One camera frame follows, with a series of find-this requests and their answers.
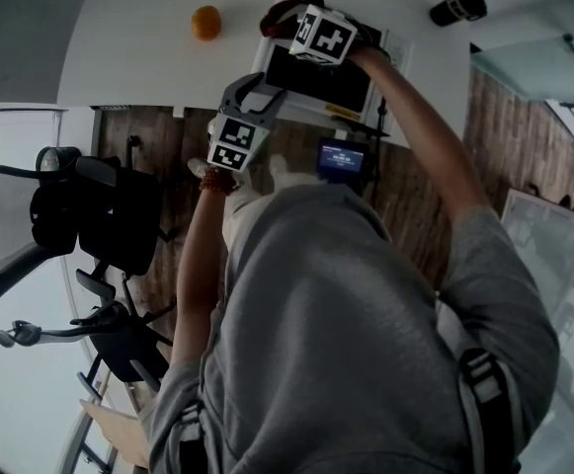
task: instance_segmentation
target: small monitor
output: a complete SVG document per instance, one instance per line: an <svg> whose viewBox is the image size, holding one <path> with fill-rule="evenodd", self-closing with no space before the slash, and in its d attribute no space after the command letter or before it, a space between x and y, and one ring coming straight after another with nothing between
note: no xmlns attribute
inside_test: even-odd
<svg viewBox="0 0 574 474"><path fill-rule="evenodd" d="M368 162L367 144L334 138L319 142L317 175L329 183L348 185L361 194L368 181Z"/></svg>
<svg viewBox="0 0 574 474"><path fill-rule="evenodd" d="M360 151L344 149L337 145L322 144L321 146L320 167L359 173L362 170L363 163L364 153Z"/></svg>

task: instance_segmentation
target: wooden floor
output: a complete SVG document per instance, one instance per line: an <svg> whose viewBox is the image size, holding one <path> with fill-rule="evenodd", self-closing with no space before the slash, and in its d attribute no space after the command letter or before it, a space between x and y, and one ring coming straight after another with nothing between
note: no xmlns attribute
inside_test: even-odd
<svg viewBox="0 0 574 474"><path fill-rule="evenodd" d="M538 185L544 198L559 201L569 194L574 202L574 139L553 112L545 104L518 99L477 70L469 88L464 145L498 212L508 189L525 190L528 182ZM185 163L205 156L206 127L213 117L214 111L188 110L185 119L176 119L170 109L156 107L103 116L100 155L123 156L126 139L138 135L142 144L134 166L167 187L162 226L182 230L173 242L160 241L148 274L133 279L136 301L144 308L161 309L174 296L176 265L198 196L198 182ZM271 191L266 159L275 152L284 154L293 170L312 172L318 139L331 134L280 121L252 167L254 187L261 193ZM381 173L377 211L401 251L437 286L447 269L450 243L442 204L408 149L383 145ZM158 325L170 337L171 318Z"/></svg>

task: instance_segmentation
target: beaded bracelet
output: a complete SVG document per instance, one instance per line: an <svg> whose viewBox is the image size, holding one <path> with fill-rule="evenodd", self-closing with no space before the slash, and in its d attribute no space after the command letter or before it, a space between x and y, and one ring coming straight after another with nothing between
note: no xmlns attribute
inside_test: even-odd
<svg viewBox="0 0 574 474"><path fill-rule="evenodd" d="M238 189L238 184L232 177L231 172L224 169L210 167L205 171L205 175L201 180L199 189L221 192L228 196Z"/></svg>

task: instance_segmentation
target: strap buckle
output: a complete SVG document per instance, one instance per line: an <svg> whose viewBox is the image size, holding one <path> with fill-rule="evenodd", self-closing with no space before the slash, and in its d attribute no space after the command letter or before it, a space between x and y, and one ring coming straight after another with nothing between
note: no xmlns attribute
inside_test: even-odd
<svg viewBox="0 0 574 474"><path fill-rule="evenodd" d="M486 404L504 395L500 384L502 369L490 353L480 348L467 350L462 355L460 367L479 404Z"/></svg>
<svg viewBox="0 0 574 474"><path fill-rule="evenodd" d="M181 413L181 424L183 426L192 425L199 422L199 414L201 413L202 402L197 400L192 404L186 406Z"/></svg>

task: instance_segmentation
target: black screen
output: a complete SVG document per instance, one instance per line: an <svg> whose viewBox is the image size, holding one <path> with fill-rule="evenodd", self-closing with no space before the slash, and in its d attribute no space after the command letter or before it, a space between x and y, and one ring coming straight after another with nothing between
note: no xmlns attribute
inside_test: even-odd
<svg viewBox="0 0 574 474"><path fill-rule="evenodd" d="M375 42L381 32L368 28ZM267 84L360 113L366 105L369 77L357 65L344 61L338 67L297 59L276 45L267 69Z"/></svg>

